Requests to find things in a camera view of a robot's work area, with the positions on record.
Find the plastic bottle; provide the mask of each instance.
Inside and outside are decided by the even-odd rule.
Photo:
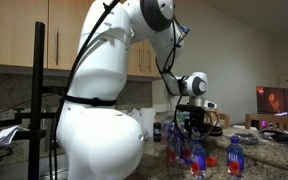
[[[200,141],[194,141],[192,150],[191,174],[196,179],[206,178],[206,152]]]
[[[161,142],[161,123],[154,122],[153,123],[153,140],[154,142]]]
[[[180,136],[181,139],[181,160],[185,165],[191,165],[192,158],[191,158],[191,151],[192,151],[192,141],[190,139],[186,139],[188,133],[187,130],[184,128],[184,125],[181,125],[181,131],[183,136]]]
[[[183,143],[180,139],[180,134],[179,132],[174,129],[174,132],[173,132],[173,135],[174,135],[174,138],[173,138],[173,150],[175,152],[175,155],[176,155],[176,162],[178,164],[181,164],[181,153],[182,153],[182,148],[183,148]]]
[[[236,177],[244,177],[244,152],[243,148],[238,145],[239,138],[231,137],[231,144],[226,148],[227,154],[227,172]]]
[[[166,138],[166,162],[168,166],[175,166],[177,163],[176,152],[174,147],[174,123],[169,122],[167,127]]]
[[[161,143],[162,145],[166,146],[166,138],[167,138],[167,122],[162,122],[161,127]]]

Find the wooden cabinet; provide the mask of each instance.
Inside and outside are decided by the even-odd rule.
[[[44,67],[71,70],[86,14],[94,0],[0,0],[0,65],[33,66],[35,22],[45,28]],[[148,40],[131,47],[128,75],[158,78]]]
[[[47,28],[47,14],[48,0],[0,0],[1,65],[33,66],[35,22]]]
[[[93,1],[49,0],[49,69],[71,70],[84,19]]]
[[[155,59],[156,54],[149,40],[132,44],[128,75],[159,78]]]

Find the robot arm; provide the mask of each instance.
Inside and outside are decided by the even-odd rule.
[[[176,77],[171,72],[188,32],[173,23],[173,14],[172,0],[128,0],[123,5],[118,0],[96,0],[90,7],[56,129],[56,139],[69,159],[69,180],[125,179],[141,160],[141,125],[113,106],[127,80],[131,43],[150,39],[171,95],[205,93],[205,74]],[[194,122],[186,128],[199,126]]]
[[[207,90],[207,77],[204,73],[176,77],[171,69],[174,61],[181,55],[183,39],[189,29],[174,23],[174,4],[172,0],[126,1],[123,4],[130,15],[132,38],[137,42],[148,38],[157,54],[157,67],[172,96],[200,96]]]

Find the monitor screen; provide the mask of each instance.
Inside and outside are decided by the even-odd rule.
[[[288,116],[288,88],[256,87],[259,114]]]

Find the red label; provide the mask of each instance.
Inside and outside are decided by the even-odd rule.
[[[191,164],[191,173],[196,176],[200,174],[200,166],[195,161]]]
[[[230,172],[232,174],[235,174],[235,175],[240,175],[240,165],[238,162],[236,161],[231,161],[229,164],[228,164],[228,168],[230,170]]]
[[[189,158],[191,157],[191,151],[189,149],[184,149],[183,151],[183,157],[184,158]]]
[[[172,162],[175,162],[176,161],[176,154],[174,151],[170,151],[170,160]]]
[[[162,136],[162,138],[161,138],[161,143],[162,143],[163,145],[165,145],[165,144],[166,144],[166,139],[165,139],[165,137],[164,137],[164,136]]]

